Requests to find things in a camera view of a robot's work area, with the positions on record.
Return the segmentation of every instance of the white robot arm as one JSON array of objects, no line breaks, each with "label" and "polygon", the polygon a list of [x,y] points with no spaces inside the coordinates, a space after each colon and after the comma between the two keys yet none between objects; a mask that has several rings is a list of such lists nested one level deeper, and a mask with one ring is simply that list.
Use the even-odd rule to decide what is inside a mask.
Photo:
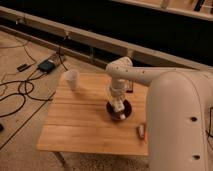
[{"label": "white robot arm", "polygon": [[133,67],[128,57],[111,62],[109,102],[125,99],[125,81],[149,86],[146,100],[150,171],[209,171],[205,116],[213,106],[213,75],[182,68]]}]

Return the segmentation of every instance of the tabletop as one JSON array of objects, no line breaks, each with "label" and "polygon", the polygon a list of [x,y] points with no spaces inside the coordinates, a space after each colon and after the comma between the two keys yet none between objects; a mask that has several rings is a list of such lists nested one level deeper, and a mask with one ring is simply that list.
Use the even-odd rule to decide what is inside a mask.
[{"label": "tabletop", "polygon": [[126,94],[132,114],[124,121],[113,121],[106,110],[110,77],[82,73],[78,87],[70,90],[61,77],[37,143],[38,150],[59,152],[148,155],[147,142],[137,134],[145,123],[147,87],[134,83]]}]

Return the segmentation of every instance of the black cable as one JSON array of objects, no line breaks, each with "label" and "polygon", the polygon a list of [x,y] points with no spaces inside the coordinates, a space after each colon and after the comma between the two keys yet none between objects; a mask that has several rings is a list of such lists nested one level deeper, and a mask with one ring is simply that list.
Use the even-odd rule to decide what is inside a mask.
[{"label": "black cable", "polygon": [[[19,72],[16,72],[14,74],[5,74],[3,75],[2,79],[1,79],[1,82],[0,83],[4,83],[4,79],[7,77],[7,76],[10,76],[10,75],[17,75]],[[7,85],[4,85],[5,88],[3,89],[2,93],[0,94],[0,97],[3,96],[6,92],[6,90],[8,89],[8,86]]]},{"label": "black cable", "polygon": [[208,131],[206,130],[206,133],[207,133],[207,135],[208,135],[208,138],[210,137],[210,138],[213,138],[213,135],[212,135],[212,131],[211,131],[211,129],[212,129],[212,110],[213,110],[213,107],[211,107],[210,108],[210,117],[209,117],[209,128],[208,128]]},{"label": "black cable", "polygon": [[64,65],[64,63],[63,63],[63,61],[62,61],[62,59],[61,59],[61,46],[59,46],[59,49],[58,49],[58,57],[59,57],[59,59],[60,59],[61,65],[64,67],[64,69],[65,69],[66,71],[68,71],[67,67]]},{"label": "black cable", "polygon": [[35,114],[47,103],[47,101],[44,101],[41,106],[38,107],[38,109],[32,113],[32,115],[7,139],[7,141],[0,147],[0,150],[2,150],[9,142],[10,140],[29,122],[30,119],[32,119],[33,116],[35,116]]},{"label": "black cable", "polygon": [[[24,43],[21,41],[21,40],[19,40],[16,36],[14,36],[15,37],[15,39],[18,41],[18,42],[20,42],[22,45],[24,45]],[[33,63],[31,64],[31,66],[32,65],[35,65],[35,64],[37,64],[37,61],[30,55],[30,53],[27,51],[27,49],[26,49],[26,46],[23,46],[23,48],[24,48],[24,51],[25,51],[25,53],[27,54],[27,56],[33,61]]]},{"label": "black cable", "polygon": [[[34,74],[34,73],[32,73],[30,76],[28,76],[28,78],[25,80],[25,81],[23,81],[23,82],[21,82],[20,84],[19,84],[19,86],[18,86],[18,92],[19,93],[22,93],[22,94],[25,94],[28,98],[30,98],[30,99],[32,99],[32,100],[36,100],[36,101],[52,101],[52,99],[40,99],[40,98],[35,98],[35,97],[32,97],[32,96],[30,96],[30,93],[32,92],[28,92],[27,91],[27,83],[29,82],[29,81],[33,81],[35,78],[32,78],[32,79],[30,79],[30,77]],[[40,79],[41,77],[43,77],[44,75],[46,75],[45,73],[43,73],[42,75],[40,75],[39,77],[37,77],[36,79]],[[21,92],[21,87],[22,87],[22,85],[24,84],[24,93],[23,92]]]},{"label": "black cable", "polygon": [[[0,84],[0,86],[8,85],[8,84],[15,84],[15,83],[20,83],[20,84],[24,83],[24,84],[26,85],[26,89],[25,89],[25,92],[24,92],[24,93],[21,92],[21,90],[19,91],[19,89],[18,89],[18,93],[11,93],[11,94],[7,95],[6,97],[3,97],[2,99],[0,99],[0,102],[1,102],[1,101],[5,100],[5,99],[11,97],[11,96],[21,96],[21,97],[23,98],[22,104],[21,104],[17,109],[15,109],[14,111],[9,112],[9,113],[7,113],[7,114],[1,114],[1,115],[0,115],[0,118],[13,115],[13,114],[15,114],[16,112],[18,112],[18,111],[20,111],[20,110],[22,109],[22,107],[23,107],[23,106],[25,105],[25,103],[26,103],[26,96],[25,96],[25,95],[30,94],[30,93],[34,90],[34,88],[35,88],[34,84],[33,84],[32,82],[30,82],[30,81],[38,80],[38,79],[40,79],[42,76],[45,75],[45,74],[41,74],[41,75],[38,76],[38,77],[30,78],[36,71],[37,71],[37,69],[36,69],[35,71],[33,71],[33,72],[28,76],[28,78],[27,78],[26,80],[9,81],[9,82],[5,82],[5,83]],[[32,86],[30,90],[27,90],[27,84],[30,84],[30,85]]]},{"label": "black cable", "polygon": [[213,110],[213,107],[210,108],[210,118],[209,118],[209,128],[208,128],[208,131],[206,130],[206,134],[207,134],[207,142],[209,144],[209,147],[212,149],[213,151],[213,146],[209,140],[209,138],[213,138],[213,135],[211,133],[211,127],[212,127],[212,110]]},{"label": "black cable", "polygon": [[10,48],[20,48],[20,47],[24,47],[29,43],[29,40],[27,40],[27,42],[25,42],[22,45],[17,45],[17,46],[0,46],[0,49],[10,49]]}]

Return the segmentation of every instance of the white cup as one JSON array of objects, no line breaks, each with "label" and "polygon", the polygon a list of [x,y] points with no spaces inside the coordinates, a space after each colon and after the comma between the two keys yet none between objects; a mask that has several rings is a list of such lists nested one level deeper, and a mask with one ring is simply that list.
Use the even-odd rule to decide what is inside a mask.
[{"label": "white cup", "polygon": [[75,69],[70,69],[64,73],[64,79],[67,81],[72,91],[76,90],[78,86],[79,72]]}]

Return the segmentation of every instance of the concrete floor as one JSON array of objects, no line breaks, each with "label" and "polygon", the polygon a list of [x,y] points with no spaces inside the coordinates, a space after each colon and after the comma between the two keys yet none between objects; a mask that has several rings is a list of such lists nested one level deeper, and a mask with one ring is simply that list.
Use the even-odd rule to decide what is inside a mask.
[{"label": "concrete floor", "polygon": [[[0,47],[19,45],[20,43],[9,35],[0,31]],[[38,62],[49,57],[53,51],[29,43],[27,50]],[[15,73],[17,66],[32,61],[27,57],[23,47],[13,49],[0,49],[0,78],[6,73]],[[98,67],[67,57],[65,62],[67,68],[75,68],[80,72],[104,71]],[[5,81],[25,79],[35,67],[32,67],[16,76],[8,76]],[[62,66],[58,67],[47,77],[35,81],[36,89],[33,96],[47,98],[55,91],[60,75],[64,72]],[[17,90],[17,85],[10,86],[6,94]],[[11,97],[0,103],[0,114],[7,113],[16,108],[22,99]],[[27,100],[24,108],[13,116],[0,118],[0,123],[5,130],[0,133],[0,147],[9,139],[9,137],[20,128],[20,126],[32,115],[32,113],[42,104]],[[18,131],[18,133],[0,150],[0,170],[1,171],[42,171],[42,170],[147,170],[147,158],[139,156],[116,156],[116,155],[98,155],[98,154],[80,154],[80,153],[62,153],[68,163],[67,168],[61,167],[58,160],[51,152],[41,152],[36,150],[42,125],[47,115],[47,103],[36,115],[30,119],[27,124]]]}]

